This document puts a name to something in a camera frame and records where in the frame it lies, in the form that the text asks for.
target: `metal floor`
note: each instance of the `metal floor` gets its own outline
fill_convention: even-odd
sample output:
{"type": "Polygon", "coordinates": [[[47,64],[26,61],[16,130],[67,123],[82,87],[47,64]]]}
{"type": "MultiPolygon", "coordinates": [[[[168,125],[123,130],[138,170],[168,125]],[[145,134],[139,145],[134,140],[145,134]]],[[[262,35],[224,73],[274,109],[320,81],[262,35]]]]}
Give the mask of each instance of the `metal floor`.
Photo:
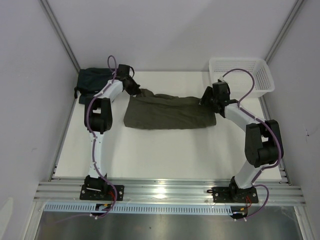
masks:
{"type": "Polygon", "coordinates": [[[44,211],[36,240],[302,240],[293,207],[266,207],[247,222],[229,216],[112,213],[94,220],[44,211]]]}

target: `white plastic basket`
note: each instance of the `white plastic basket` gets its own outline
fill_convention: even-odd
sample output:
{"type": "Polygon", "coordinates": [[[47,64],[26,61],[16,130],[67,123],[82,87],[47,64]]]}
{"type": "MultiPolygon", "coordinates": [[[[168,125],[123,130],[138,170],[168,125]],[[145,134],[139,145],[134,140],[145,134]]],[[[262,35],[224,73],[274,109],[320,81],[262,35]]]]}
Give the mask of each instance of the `white plastic basket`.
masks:
{"type": "MultiPolygon", "coordinates": [[[[254,77],[255,87],[248,97],[258,98],[275,90],[269,67],[260,58],[212,57],[209,61],[211,82],[217,82],[227,71],[238,68],[247,70],[254,77]]],[[[231,97],[235,99],[241,98],[252,86],[251,77],[243,71],[230,72],[224,80],[229,84],[231,97]]]]}

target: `wrinkled cloth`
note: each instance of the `wrinkled cloth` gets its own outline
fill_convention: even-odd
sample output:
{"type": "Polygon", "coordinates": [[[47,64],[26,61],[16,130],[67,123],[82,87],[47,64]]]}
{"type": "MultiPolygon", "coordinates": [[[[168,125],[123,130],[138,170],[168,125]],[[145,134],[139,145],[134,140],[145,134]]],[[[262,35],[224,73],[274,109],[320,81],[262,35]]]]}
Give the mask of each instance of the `wrinkled cloth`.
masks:
{"type": "Polygon", "coordinates": [[[217,124],[215,113],[200,105],[200,98],[154,94],[147,89],[130,97],[123,122],[128,128],[145,130],[200,129],[217,124]]]}

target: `black mounting bracket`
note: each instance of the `black mounting bracket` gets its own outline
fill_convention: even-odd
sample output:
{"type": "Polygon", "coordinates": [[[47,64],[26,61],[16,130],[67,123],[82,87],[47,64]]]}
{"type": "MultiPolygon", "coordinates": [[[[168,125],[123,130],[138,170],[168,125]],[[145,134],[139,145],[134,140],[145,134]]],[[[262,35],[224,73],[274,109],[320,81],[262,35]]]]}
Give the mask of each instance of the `black mounting bracket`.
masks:
{"type": "Polygon", "coordinates": [[[232,177],[229,186],[214,186],[206,192],[212,194],[214,203],[246,204],[246,197],[248,197],[253,204],[259,203],[256,188],[253,186],[245,189],[238,188],[235,182],[235,177],[232,177]]]}
{"type": "MultiPolygon", "coordinates": [[[[114,185],[117,193],[117,201],[122,201],[125,194],[124,185],[114,185]]],[[[80,192],[80,200],[91,201],[113,201],[114,189],[108,185],[101,177],[94,178],[86,176],[80,192]]]]}

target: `clothing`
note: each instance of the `clothing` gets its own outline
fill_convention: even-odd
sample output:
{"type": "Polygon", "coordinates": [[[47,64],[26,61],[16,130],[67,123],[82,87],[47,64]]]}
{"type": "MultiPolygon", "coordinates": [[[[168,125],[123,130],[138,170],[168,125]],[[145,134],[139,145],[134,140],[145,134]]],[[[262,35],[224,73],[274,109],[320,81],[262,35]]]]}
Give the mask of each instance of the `clothing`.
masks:
{"type": "Polygon", "coordinates": [[[126,109],[124,125],[134,129],[199,129],[217,124],[209,107],[200,105],[200,98],[153,94],[141,89],[131,96],[126,109]]]}
{"type": "Polygon", "coordinates": [[[74,98],[78,98],[77,91],[80,91],[80,104],[85,104],[86,97],[92,97],[100,92],[113,78],[112,71],[109,68],[87,68],[80,69],[78,81],[74,88],[74,98]]]}

